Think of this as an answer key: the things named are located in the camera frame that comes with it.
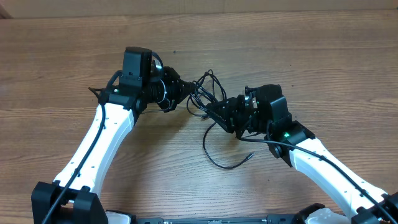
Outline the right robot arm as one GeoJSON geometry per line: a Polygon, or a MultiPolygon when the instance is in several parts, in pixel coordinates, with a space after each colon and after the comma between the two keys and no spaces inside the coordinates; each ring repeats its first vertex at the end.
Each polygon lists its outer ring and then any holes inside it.
{"type": "Polygon", "coordinates": [[[245,142],[244,132],[264,134],[275,158],[303,173],[340,207],[332,214],[314,203],[296,213],[291,223],[397,223],[397,194],[370,184],[340,162],[304,125],[292,119],[280,85],[245,88],[243,95],[212,101],[208,116],[245,142]]]}

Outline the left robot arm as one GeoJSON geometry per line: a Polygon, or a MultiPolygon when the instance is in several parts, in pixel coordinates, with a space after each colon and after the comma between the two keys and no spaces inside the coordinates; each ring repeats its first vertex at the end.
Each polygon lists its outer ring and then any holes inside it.
{"type": "Polygon", "coordinates": [[[52,183],[35,186],[34,223],[135,223],[130,213],[103,208],[100,195],[108,169],[147,105],[155,103],[167,113],[194,91],[195,84],[164,66],[155,52],[126,47],[122,69],[104,88],[91,89],[98,107],[76,153],[52,183]]]}

